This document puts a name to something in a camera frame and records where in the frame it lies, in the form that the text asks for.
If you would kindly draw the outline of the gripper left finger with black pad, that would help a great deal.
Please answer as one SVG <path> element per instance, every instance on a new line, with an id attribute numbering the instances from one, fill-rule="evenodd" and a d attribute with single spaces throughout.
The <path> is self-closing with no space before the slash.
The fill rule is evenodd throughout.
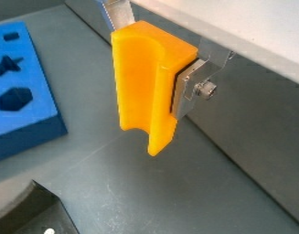
<path id="1" fill-rule="evenodd" d="M 95 0 L 100 8 L 107 27 L 116 31 L 135 22 L 130 0 Z"/>

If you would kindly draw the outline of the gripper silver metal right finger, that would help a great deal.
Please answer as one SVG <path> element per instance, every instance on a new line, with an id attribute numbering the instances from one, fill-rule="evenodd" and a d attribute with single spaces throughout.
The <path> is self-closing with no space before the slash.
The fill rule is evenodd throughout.
<path id="1" fill-rule="evenodd" d="M 220 44 L 200 38 L 196 59 L 178 72 L 170 112 L 179 120 L 194 108 L 199 97 L 208 100 L 218 86 L 210 78 L 224 68 L 235 53 Z"/>

